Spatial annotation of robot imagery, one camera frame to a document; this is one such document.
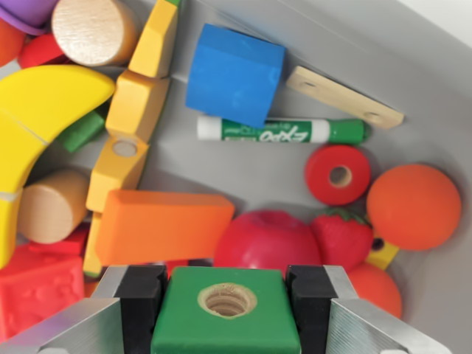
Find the green marker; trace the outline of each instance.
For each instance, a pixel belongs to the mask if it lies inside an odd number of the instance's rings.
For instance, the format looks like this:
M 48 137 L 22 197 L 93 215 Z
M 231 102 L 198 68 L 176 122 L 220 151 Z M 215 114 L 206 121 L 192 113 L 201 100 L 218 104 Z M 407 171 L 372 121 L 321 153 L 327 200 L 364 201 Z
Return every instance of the green marker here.
M 360 119 L 268 118 L 264 128 L 253 128 L 219 117 L 198 118 L 199 140 L 357 145 L 369 136 L 370 126 Z

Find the wooden cylinder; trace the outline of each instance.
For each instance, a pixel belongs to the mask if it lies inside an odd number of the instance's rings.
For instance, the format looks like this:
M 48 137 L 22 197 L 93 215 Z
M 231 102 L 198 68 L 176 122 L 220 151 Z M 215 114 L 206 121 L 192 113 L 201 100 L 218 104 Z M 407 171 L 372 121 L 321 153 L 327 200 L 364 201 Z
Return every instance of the wooden cylinder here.
M 60 0 L 52 31 L 66 56 L 84 66 L 127 63 L 139 36 L 134 14 L 119 0 Z
M 18 232 L 37 243 L 68 237 L 87 215 L 89 179 L 74 170 L 59 170 L 23 191 Z

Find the blue cube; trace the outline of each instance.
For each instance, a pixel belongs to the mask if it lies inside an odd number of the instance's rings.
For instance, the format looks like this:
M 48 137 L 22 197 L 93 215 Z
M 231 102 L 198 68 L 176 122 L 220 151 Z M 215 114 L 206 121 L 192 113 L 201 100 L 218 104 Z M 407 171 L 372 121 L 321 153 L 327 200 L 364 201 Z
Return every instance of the blue cube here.
M 262 128 L 282 74 L 285 48 L 205 24 L 187 86 L 187 107 Z

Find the red apple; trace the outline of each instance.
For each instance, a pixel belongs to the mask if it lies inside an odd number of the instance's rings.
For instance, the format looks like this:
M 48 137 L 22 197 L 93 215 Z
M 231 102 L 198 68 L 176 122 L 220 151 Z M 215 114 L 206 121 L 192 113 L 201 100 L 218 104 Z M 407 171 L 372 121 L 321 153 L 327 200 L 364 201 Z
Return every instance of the red apple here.
M 287 212 L 260 210 L 234 219 L 216 249 L 216 267 L 279 269 L 321 265 L 310 228 Z

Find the yellow curved block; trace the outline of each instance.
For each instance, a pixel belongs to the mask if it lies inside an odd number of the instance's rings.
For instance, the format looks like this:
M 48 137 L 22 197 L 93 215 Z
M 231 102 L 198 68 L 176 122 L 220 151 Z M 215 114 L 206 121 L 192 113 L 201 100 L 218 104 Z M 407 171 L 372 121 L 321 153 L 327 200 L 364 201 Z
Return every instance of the yellow curved block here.
M 0 111 L 52 142 L 113 92 L 112 79 L 82 66 L 36 66 L 0 81 Z
M 20 190 L 45 148 L 46 143 L 0 110 L 0 192 Z
M 90 232 L 88 233 L 86 253 L 83 256 L 83 272 L 89 277 L 98 278 L 102 272 L 102 263 L 98 259 L 95 245 L 97 236 L 102 223 L 102 215 L 94 212 L 91 217 Z
M 169 75 L 177 32 L 178 8 L 158 0 L 142 31 L 128 68 L 148 77 Z
M 119 142 L 112 136 L 108 138 L 92 170 L 87 209 L 94 212 L 103 212 L 108 192 L 134 190 L 141 178 L 149 146 L 138 144 L 136 153 L 126 157 L 115 153 L 114 146 Z
M 21 194 L 14 201 L 0 199 L 0 269 L 5 267 L 15 251 L 16 221 Z
M 117 81 L 106 120 L 108 132 L 118 138 L 149 142 L 169 89 L 170 79 L 151 79 L 127 70 Z

